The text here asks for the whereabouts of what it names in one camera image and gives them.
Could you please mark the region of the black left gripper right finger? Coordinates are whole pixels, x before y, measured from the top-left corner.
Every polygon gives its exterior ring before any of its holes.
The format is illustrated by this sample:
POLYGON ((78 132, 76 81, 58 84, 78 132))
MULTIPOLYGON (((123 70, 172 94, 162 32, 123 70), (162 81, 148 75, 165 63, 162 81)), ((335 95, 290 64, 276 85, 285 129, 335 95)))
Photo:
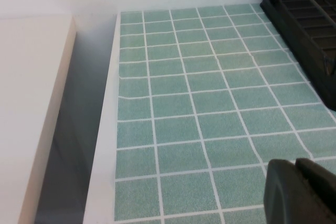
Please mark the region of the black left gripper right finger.
POLYGON ((325 217, 335 223, 335 174, 307 158, 296 159, 295 167, 310 185, 325 217))

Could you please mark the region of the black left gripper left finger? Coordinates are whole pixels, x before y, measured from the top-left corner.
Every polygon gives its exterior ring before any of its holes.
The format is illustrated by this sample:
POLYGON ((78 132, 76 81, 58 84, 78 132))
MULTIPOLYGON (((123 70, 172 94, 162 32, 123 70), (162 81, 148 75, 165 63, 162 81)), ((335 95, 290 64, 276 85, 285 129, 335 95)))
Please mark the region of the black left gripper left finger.
POLYGON ((264 192, 266 223, 318 223, 316 194, 295 165, 287 160, 268 163, 264 192))

